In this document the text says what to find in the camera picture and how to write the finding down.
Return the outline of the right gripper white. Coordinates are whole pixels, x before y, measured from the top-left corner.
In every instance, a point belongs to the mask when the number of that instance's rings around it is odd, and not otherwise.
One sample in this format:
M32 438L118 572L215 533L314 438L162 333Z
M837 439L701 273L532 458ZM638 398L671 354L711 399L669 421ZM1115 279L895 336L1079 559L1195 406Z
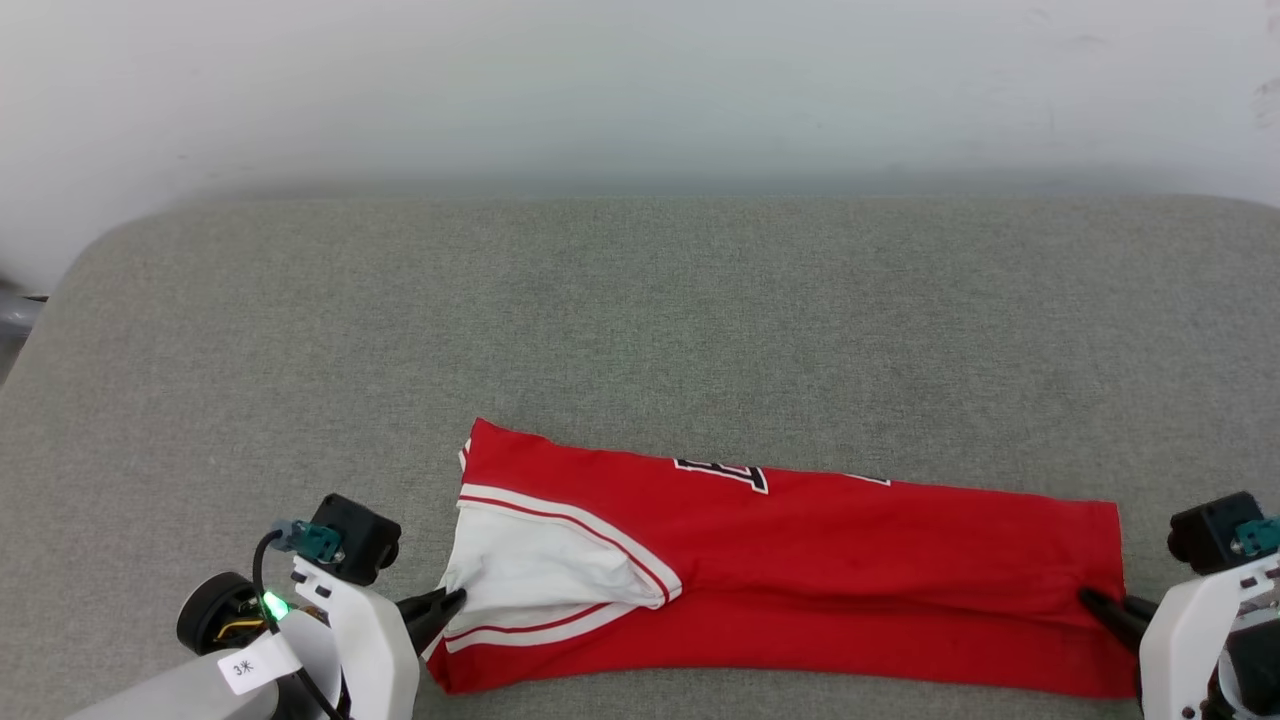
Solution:
M1082 587L1082 605L1130 652L1139 652L1144 719L1206 719L1210 680L1234 632L1277 620L1277 556L1183 582L1157 605Z

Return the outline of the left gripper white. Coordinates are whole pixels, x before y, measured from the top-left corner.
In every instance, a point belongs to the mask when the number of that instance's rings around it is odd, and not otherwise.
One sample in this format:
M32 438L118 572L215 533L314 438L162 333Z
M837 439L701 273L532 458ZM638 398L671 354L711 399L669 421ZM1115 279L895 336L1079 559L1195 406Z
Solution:
M196 655L179 700L206 719L410 719L422 671L467 591L397 602L292 559L298 605L228 571L191 593L178 641Z

